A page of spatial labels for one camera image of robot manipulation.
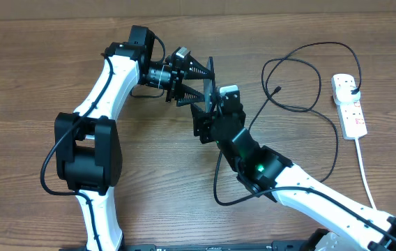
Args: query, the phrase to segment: power strip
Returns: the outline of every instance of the power strip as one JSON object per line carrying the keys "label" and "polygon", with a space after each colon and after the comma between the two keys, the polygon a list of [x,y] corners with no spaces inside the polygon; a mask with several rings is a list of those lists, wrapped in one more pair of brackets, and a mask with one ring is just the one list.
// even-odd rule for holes
{"label": "power strip", "polygon": [[363,157],[359,146],[359,138],[367,134],[363,109],[359,102],[360,91],[357,94],[351,94],[351,91],[356,89],[356,83],[354,77],[348,74],[334,75],[331,78],[331,86],[333,88],[333,99],[336,103],[337,113],[339,114],[342,135],[344,139],[354,139],[364,188],[372,208],[376,209],[372,194],[368,188],[367,179],[365,178]]}

